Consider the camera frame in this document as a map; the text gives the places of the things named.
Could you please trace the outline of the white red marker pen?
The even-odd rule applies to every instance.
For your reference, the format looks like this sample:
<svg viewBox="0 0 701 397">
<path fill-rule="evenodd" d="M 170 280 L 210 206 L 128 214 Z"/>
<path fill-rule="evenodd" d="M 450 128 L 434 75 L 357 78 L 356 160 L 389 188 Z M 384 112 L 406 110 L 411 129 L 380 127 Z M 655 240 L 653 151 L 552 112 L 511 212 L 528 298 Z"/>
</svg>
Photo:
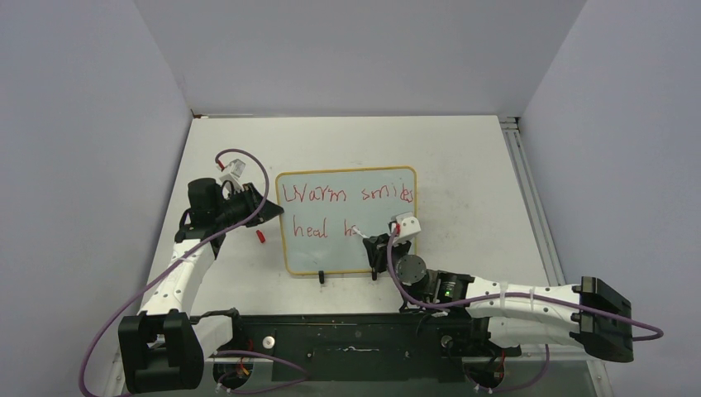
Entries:
<svg viewBox="0 0 701 397">
<path fill-rule="evenodd" d="M 366 235 L 366 234 L 364 234 L 357 226 L 353 226 L 353 227 L 351 228 L 351 231 L 352 231 L 355 235 L 360 236 L 360 237 L 363 238 L 363 239 L 368 239 L 368 238 L 369 238 L 369 236 Z"/>
</svg>

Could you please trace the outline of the yellow-framed whiteboard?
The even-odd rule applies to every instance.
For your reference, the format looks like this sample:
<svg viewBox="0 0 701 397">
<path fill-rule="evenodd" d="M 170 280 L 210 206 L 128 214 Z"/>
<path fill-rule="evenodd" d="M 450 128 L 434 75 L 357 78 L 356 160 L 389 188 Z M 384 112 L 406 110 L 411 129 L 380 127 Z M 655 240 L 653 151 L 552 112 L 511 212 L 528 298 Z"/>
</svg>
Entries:
<svg viewBox="0 0 701 397">
<path fill-rule="evenodd" d="M 389 231 L 397 215 L 417 212 L 417 173 L 410 166 L 284 172 L 275 180 L 284 261 L 293 275 L 366 273 L 357 226 L 369 237 Z"/>
</svg>

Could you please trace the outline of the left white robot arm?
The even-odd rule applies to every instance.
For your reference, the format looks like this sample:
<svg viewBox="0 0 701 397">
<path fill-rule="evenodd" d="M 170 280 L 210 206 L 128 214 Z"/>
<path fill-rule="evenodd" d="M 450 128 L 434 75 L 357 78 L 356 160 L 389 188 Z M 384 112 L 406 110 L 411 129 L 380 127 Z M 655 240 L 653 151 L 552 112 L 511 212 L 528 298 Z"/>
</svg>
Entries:
<svg viewBox="0 0 701 397">
<path fill-rule="evenodd" d="M 203 378 L 206 356 L 216 349 L 236 356 L 246 347 L 246 333 L 226 319 L 202 332 L 189 313 L 203 278 L 217 259 L 225 229 L 256 227 L 284 213 L 252 183 L 229 194 L 214 178 L 188 183 L 189 207 L 174 236 L 171 271 L 154 287 L 136 315 L 124 317 L 117 330 L 126 389 L 133 395 L 192 390 Z"/>
</svg>

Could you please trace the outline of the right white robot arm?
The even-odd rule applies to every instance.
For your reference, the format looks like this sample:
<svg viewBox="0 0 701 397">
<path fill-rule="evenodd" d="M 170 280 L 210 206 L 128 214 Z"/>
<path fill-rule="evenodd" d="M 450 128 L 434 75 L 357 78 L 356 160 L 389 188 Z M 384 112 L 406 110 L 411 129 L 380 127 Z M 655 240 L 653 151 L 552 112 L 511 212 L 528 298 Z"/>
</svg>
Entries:
<svg viewBox="0 0 701 397">
<path fill-rule="evenodd" d="M 474 352 L 554 344 L 580 347 L 604 361 L 634 359 L 632 305 L 601 279 L 584 276 L 574 285 L 545 287 L 497 282 L 430 270 L 410 254 L 410 242 L 388 242 L 387 234 L 362 240 L 373 274 L 388 271 L 408 304 L 477 319 L 467 332 Z"/>
</svg>

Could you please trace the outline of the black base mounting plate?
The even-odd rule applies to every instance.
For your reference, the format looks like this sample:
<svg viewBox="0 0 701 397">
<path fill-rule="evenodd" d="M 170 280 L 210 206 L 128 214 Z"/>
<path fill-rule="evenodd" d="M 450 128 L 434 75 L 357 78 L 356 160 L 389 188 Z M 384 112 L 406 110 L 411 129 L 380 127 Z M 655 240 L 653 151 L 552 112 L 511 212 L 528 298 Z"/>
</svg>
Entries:
<svg viewBox="0 0 701 397">
<path fill-rule="evenodd" d="M 464 372 L 496 369 L 520 347 L 490 341 L 486 319 L 424 313 L 241 315 L 232 339 L 217 352 L 242 350 L 264 358 L 219 356 L 216 377 L 239 386 L 254 376 L 292 381 L 459 382 Z"/>
</svg>

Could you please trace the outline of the aluminium rail frame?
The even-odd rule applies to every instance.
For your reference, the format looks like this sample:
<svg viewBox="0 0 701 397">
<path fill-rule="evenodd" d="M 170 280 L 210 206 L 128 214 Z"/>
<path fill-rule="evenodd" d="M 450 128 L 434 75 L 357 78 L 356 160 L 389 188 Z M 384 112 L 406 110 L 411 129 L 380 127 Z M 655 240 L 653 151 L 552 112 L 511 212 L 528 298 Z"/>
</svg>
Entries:
<svg viewBox="0 0 701 397">
<path fill-rule="evenodd" d="M 527 208 L 532 230 L 541 256 L 546 278 L 551 285 L 564 285 L 565 276 L 560 264 L 544 207 L 535 180 L 528 164 L 527 153 L 517 117 L 500 117 L 501 127 L 508 153 L 516 173 L 522 197 Z"/>
</svg>

